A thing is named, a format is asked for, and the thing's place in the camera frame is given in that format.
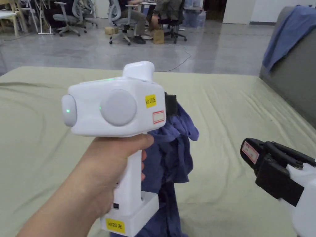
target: person's legs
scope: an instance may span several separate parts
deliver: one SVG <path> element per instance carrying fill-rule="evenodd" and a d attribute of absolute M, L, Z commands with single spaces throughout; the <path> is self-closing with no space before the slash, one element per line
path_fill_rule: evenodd
<path fill-rule="evenodd" d="M 128 10 L 122 11 L 121 18 L 127 18 L 127 17 L 128 17 Z M 146 42 L 140 36 L 144 35 L 145 33 L 146 16 L 141 12 L 138 12 L 136 10 L 131 10 L 131 19 L 137 21 L 135 42 L 138 44 L 145 44 Z"/>

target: cardboard box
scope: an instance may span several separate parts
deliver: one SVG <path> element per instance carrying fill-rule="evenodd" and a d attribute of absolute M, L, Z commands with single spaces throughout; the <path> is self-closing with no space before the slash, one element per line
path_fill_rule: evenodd
<path fill-rule="evenodd" d="M 163 30 L 154 30 L 154 44 L 160 45 L 165 43 Z"/>
<path fill-rule="evenodd" d="M 114 27 L 105 27 L 104 30 L 105 30 L 105 34 L 109 34 L 109 35 L 117 34 L 119 32 L 119 29 L 114 28 Z"/>

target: concrete floor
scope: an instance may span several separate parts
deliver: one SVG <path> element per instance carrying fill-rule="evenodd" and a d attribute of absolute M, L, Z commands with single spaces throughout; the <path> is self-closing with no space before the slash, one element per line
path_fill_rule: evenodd
<path fill-rule="evenodd" d="M 73 33 L 59 35 L 33 34 L 17 40 L 1 35 L 1 53 L 7 70 L 21 66 L 54 66 L 96 69 L 122 69 L 125 64 L 148 60 L 156 71 L 258 75 L 272 26 L 221 24 L 207 21 L 204 29 L 187 28 L 176 45 L 170 38 L 166 44 L 146 45 L 122 39 L 109 44 L 104 34 L 106 19 L 99 20 L 99 29 L 88 29 L 81 37 Z M 0 59 L 0 73 L 5 67 Z"/>

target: desk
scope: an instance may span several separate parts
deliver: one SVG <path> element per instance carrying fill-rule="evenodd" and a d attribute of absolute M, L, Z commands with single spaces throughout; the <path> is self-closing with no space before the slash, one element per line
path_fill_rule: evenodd
<path fill-rule="evenodd" d="M 3 237 L 17 234 L 92 140 L 73 135 L 62 121 L 67 88 L 121 75 L 118 70 L 21 67 L 0 77 Z M 255 76 L 156 72 L 154 81 L 177 95 L 200 131 L 199 141 L 191 142 L 190 182 L 175 185 L 182 230 L 192 237 L 296 237 L 287 210 L 255 185 L 240 145 L 246 137 L 275 140 L 316 157 L 316 130 Z M 108 234 L 97 220 L 89 236 Z"/>
<path fill-rule="evenodd" d="M 140 4 L 140 7 L 137 8 L 137 11 L 142 12 L 145 5 L 157 5 L 157 3 L 142 2 L 142 3 Z"/>
<path fill-rule="evenodd" d="M 17 22 L 16 22 L 16 13 L 14 13 L 12 11 L 1 10 L 0 11 L 0 19 L 11 19 L 13 21 L 14 34 L 15 34 L 16 37 L 19 36 L 18 25 L 17 25 Z"/>
<path fill-rule="evenodd" d="M 16 13 L 11 12 L 11 11 L 0 10 L 0 19 L 7 19 L 12 16 L 16 16 Z"/>

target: white device base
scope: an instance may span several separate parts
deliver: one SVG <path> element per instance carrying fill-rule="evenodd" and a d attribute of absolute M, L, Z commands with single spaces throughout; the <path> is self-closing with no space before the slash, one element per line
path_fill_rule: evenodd
<path fill-rule="evenodd" d="M 134 237 L 158 211 L 158 195 L 142 191 L 142 205 L 133 214 L 120 216 L 115 209 L 101 217 L 101 228 L 113 233 Z"/>

